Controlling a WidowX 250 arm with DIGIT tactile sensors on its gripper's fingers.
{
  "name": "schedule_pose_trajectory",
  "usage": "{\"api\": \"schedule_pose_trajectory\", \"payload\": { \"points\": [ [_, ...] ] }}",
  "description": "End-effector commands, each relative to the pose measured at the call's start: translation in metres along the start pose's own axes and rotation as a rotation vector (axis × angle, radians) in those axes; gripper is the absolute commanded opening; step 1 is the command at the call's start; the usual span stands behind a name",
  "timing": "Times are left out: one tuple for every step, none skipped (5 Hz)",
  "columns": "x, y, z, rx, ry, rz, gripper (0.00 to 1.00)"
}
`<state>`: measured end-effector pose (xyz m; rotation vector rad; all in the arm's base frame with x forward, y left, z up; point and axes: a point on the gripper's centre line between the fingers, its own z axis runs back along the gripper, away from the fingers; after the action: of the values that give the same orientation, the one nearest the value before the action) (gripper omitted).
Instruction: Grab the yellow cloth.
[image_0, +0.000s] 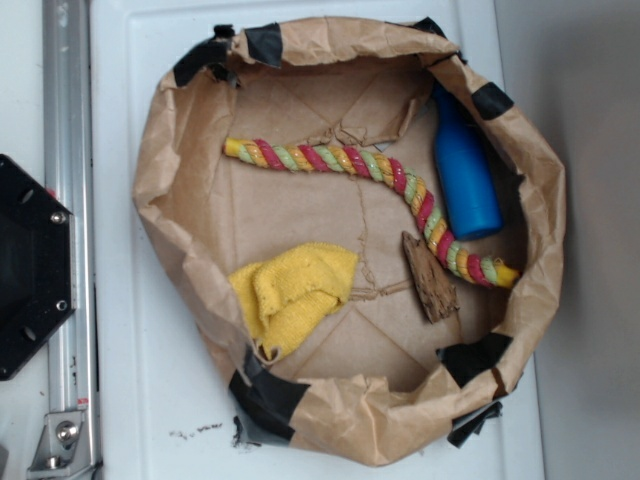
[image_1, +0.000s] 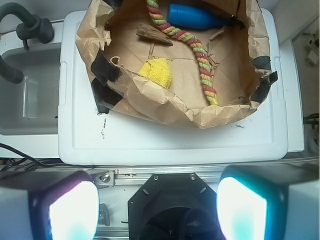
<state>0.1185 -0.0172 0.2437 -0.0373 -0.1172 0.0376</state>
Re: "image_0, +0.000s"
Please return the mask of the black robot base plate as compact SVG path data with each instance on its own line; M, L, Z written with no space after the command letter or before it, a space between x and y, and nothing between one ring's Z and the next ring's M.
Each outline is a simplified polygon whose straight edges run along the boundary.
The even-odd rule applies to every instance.
M9 381L75 310L73 214L1 156L1 379Z

